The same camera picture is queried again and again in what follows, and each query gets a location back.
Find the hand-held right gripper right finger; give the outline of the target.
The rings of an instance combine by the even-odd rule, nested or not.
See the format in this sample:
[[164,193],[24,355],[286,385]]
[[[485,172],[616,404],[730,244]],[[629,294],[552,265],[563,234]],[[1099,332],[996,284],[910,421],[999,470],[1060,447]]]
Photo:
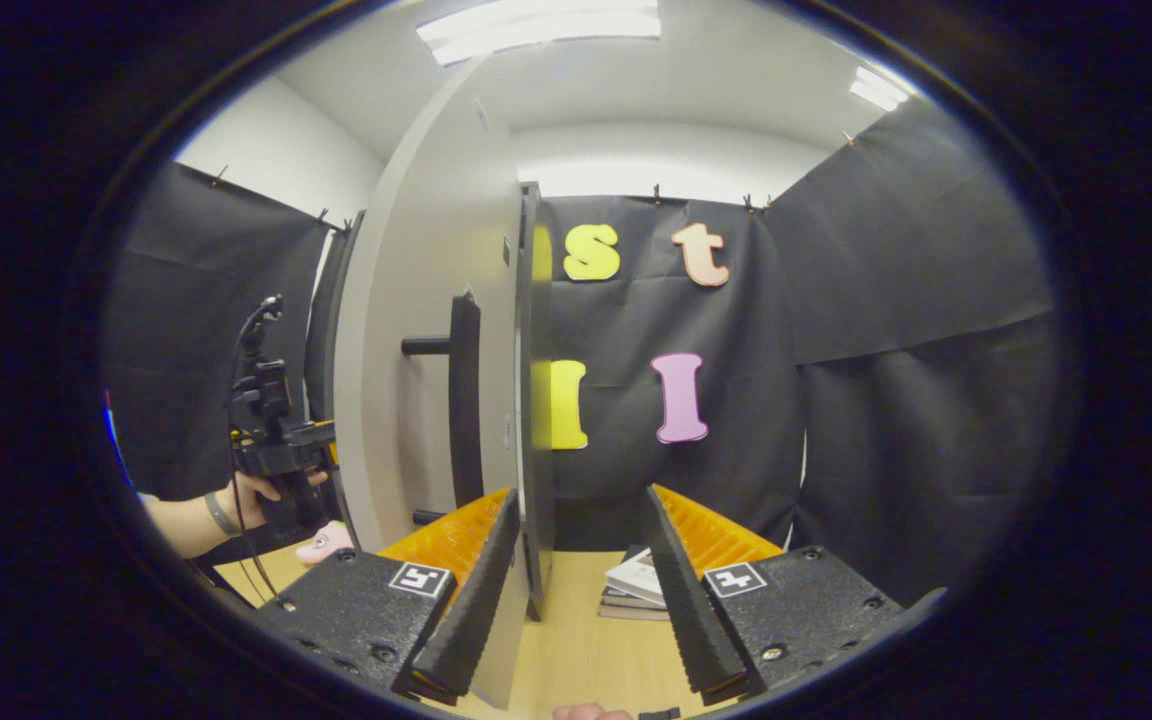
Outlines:
[[819,544],[785,550],[659,484],[646,491],[644,536],[687,683],[704,705],[795,691],[905,616]]

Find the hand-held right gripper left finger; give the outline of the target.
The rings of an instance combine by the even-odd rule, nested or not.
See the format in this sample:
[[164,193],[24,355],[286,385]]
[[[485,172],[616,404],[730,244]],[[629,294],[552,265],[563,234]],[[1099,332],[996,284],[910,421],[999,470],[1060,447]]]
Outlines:
[[381,552],[335,551],[256,623],[366,692],[454,705],[488,644],[518,535],[517,493],[499,488]]

